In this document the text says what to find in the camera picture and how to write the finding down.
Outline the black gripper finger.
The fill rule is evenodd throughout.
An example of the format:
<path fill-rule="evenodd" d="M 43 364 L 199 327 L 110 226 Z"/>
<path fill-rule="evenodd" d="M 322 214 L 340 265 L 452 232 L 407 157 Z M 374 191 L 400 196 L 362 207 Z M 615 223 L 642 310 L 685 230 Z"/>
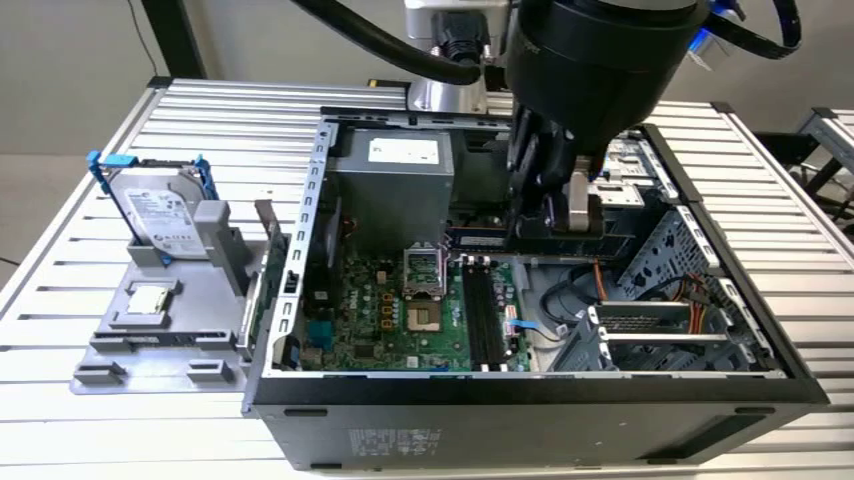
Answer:
<path fill-rule="evenodd" d="M 586 233 L 594 223 L 590 184 L 602 165 L 603 150 L 585 150 L 573 133 L 553 128 L 547 157 L 547 200 L 551 228 L 561 233 Z"/>
<path fill-rule="evenodd" d="M 554 146 L 551 122 L 527 107 L 515 107 L 507 151 L 507 237 L 515 243 L 550 234 L 545 199 L 554 188 Z"/>

